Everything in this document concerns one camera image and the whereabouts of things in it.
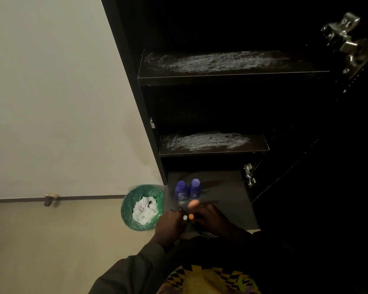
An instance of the beige floor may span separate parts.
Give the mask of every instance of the beige floor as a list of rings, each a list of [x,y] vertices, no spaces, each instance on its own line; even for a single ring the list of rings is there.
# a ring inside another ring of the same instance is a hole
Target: beige floor
[[[121,202],[0,203],[0,293],[88,293],[98,276],[154,234],[126,227]]]

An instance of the shelf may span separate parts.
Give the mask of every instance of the shelf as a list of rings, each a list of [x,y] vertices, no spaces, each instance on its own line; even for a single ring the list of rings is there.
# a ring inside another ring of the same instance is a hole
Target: shelf
[[[303,52],[240,51],[188,54],[144,51],[140,85],[182,85],[277,78],[323,78],[329,72]]]
[[[162,135],[160,157],[267,151],[263,134],[204,132]]]
[[[242,180],[240,170],[231,171],[201,171],[194,173],[170,172],[168,188],[164,194],[164,211],[180,207],[188,212],[190,198],[184,201],[176,200],[174,189],[179,180],[190,184],[192,179],[201,181],[201,203],[212,203],[238,227],[245,230],[259,229],[252,205]],[[197,231],[193,225],[187,226],[187,232]]]

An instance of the bottle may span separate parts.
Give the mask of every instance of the bottle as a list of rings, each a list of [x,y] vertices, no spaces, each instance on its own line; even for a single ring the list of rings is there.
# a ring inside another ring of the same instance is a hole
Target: bottle
[[[185,181],[180,180],[177,182],[177,187],[175,188],[175,194],[176,194],[176,198],[177,200],[185,200],[188,198],[188,187],[185,184]]]
[[[199,196],[201,195],[201,191],[201,182],[197,178],[193,179],[190,186],[190,197],[199,198]]]

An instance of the small bottle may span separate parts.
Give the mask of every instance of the small bottle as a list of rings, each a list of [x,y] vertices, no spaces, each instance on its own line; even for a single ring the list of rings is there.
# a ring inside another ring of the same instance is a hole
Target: small bottle
[[[199,196],[201,195],[201,191],[201,182],[197,178],[193,179],[190,186],[190,197],[199,198]]]
[[[188,198],[189,188],[185,184],[185,181],[180,180],[177,182],[177,187],[175,188],[175,194],[177,200],[185,200]]]

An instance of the green plastic bag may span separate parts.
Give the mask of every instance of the green plastic bag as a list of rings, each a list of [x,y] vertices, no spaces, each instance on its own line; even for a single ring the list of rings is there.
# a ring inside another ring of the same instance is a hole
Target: green plastic bag
[[[132,218],[132,212],[137,201],[143,197],[154,197],[157,201],[158,213],[145,225],[139,224]],[[157,225],[158,219],[164,212],[164,193],[161,189],[152,185],[140,185],[132,189],[123,200],[121,205],[121,218],[124,223],[133,230],[145,231],[154,228]]]

